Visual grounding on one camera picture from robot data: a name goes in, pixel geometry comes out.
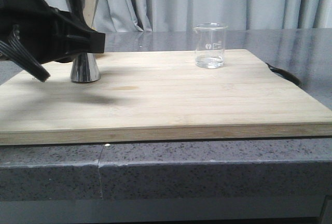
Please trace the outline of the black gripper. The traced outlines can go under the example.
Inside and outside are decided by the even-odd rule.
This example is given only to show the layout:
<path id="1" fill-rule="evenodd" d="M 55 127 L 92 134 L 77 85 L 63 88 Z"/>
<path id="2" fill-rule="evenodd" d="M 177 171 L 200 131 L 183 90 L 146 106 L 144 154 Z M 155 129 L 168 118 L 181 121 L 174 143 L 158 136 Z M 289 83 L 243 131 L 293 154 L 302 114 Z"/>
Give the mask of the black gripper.
<path id="1" fill-rule="evenodd" d="M 55 13 L 56 56 L 51 50 Z M 21 44 L 40 63 L 69 63 L 81 53 L 104 53 L 105 33 L 93 30 L 82 15 L 51 7 L 45 0 L 1 0 L 1 41 L 18 26 Z"/>

